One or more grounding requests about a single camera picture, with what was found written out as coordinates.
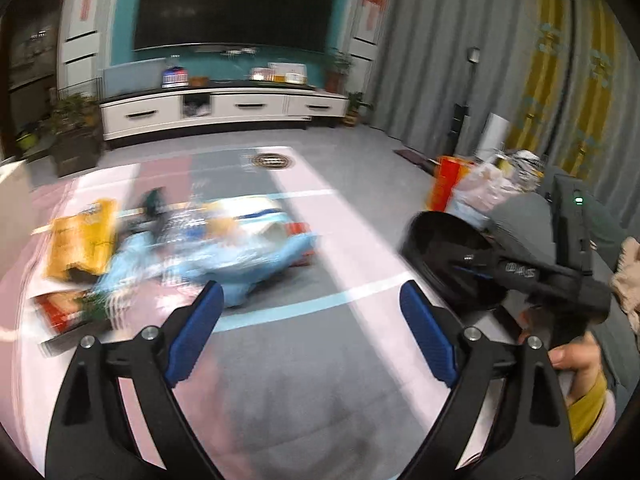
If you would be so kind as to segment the person's right hand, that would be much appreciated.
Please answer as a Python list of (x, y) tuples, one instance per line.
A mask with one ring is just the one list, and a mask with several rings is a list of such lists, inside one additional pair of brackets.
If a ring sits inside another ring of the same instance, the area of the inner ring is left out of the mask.
[(548, 357), (555, 370), (573, 373), (570, 388), (564, 396), (567, 406), (583, 398), (602, 374), (601, 349), (589, 330), (569, 344), (550, 349)]

